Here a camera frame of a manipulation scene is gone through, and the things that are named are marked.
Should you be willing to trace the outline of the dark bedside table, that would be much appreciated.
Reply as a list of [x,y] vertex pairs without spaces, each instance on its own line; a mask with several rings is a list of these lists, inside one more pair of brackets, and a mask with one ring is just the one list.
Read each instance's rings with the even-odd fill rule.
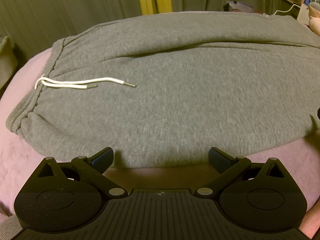
[[300,5],[292,0],[278,0],[277,15],[289,15],[295,20],[297,19]]

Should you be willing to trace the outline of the white drawstring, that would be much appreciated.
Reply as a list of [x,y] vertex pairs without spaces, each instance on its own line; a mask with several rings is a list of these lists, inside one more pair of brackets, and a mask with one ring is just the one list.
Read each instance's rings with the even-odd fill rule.
[[91,79],[91,80],[81,80],[81,81],[57,81],[50,79],[48,77],[44,77],[42,75],[35,83],[34,89],[39,87],[40,84],[50,87],[50,88],[70,88],[70,89],[91,89],[97,87],[97,83],[99,82],[111,82],[116,83],[123,86],[128,86],[131,88],[136,88],[137,85],[115,79],[113,77],[101,77],[97,79]]

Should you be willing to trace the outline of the grey-green curtain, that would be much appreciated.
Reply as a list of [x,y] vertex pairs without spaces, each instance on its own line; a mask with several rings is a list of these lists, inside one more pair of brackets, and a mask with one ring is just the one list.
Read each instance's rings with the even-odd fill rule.
[[[220,11],[232,0],[171,0],[173,12]],[[278,0],[236,0],[273,13]],[[96,24],[142,15],[139,0],[1,0],[1,35],[20,64],[63,37]]]

